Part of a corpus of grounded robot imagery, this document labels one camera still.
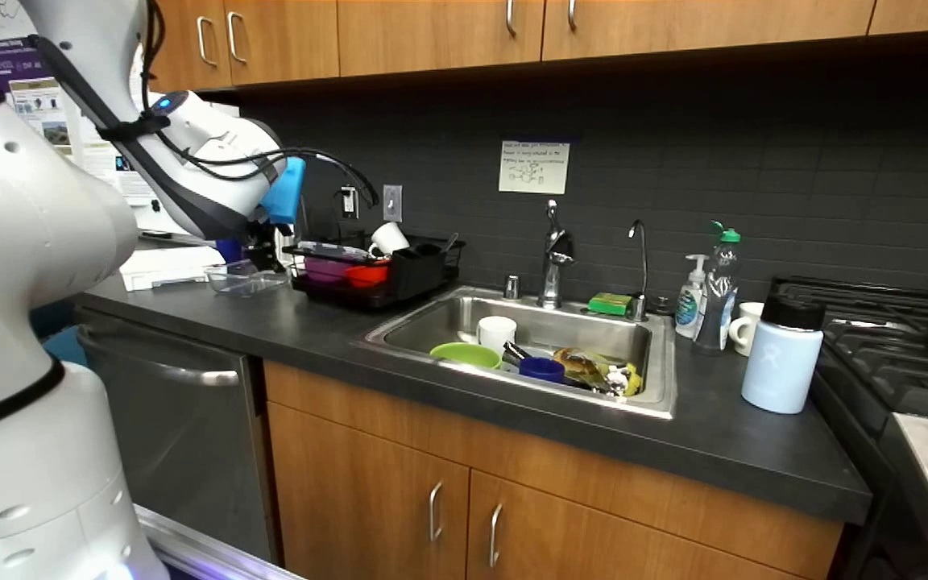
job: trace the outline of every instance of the kitchen counter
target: kitchen counter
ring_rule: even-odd
[[[372,352],[360,337],[394,315],[326,306],[290,288],[255,297],[217,297],[204,284],[126,293],[112,278],[78,306],[835,522],[863,522],[875,499],[815,405],[800,415],[748,405],[738,392],[746,358],[684,337],[676,415],[660,422]]]

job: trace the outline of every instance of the wooden cabinet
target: wooden cabinet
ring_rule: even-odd
[[[335,0],[160,0],[157,90],[337,77]]]
[[[826,578],[841,537],[837,522],[318,374],[263,365],[263,379],[284,564],[305,578]],[[434,545],[428,522],[444,522]]]
[[[545,0],[337,0],[342,73],[539,62]]]
[[[928,33],[928,0],[877,0],[875,37]]]
[[[270,408],[284,562],[303,578],[464,578],[467,467]]]
[[[863,37],[875,0],[549,0],[545,62]]]

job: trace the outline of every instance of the oven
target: oven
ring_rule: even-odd
[[[875,490],[833,578],[928,578],[928,293],[774,280],[771,306],[806,304],[826,306],[812,399]]]

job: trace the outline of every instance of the dish rack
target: dish rack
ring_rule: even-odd
[[[348,309],[364,309],[364,312],[379,312],[379,309],[395,309],[419,304],[438,291],[449,291],[461,278],[461,238],[424,238],[424,236],[409,236],[409,247],[395,251],[386,260],[386,280],[374,288],[353,288],[346,278],[342,280],[316,280],[308,275],[293,278],[293,288],[303,291],[308,299],[322,304],[337,304]],[[322,260],[346,260],[346,264],[384,264],[374,258],[360,255],[332,255],[332,251],[303,251],[308,258]]]

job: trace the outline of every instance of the dish soap bottle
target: dish soap bottle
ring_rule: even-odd
[[[704,260],[705,255],[685,255],[685,260],[695,260],[689,271],[689,280],[680,288],[680,306],[676,306],[676,334],[685,334],[695,342],[701,325],[704,325],[704,309],[705,309],[705,271]]]
[[[718,229],[718,243],[713,247],[713,268],[705,280],[705,309],[704,309],[695,346],[724,352],[731,306],[738,293],[736,260],[738,260],[742,231],[724,229],[723,222],[717,222],[717,229]]]

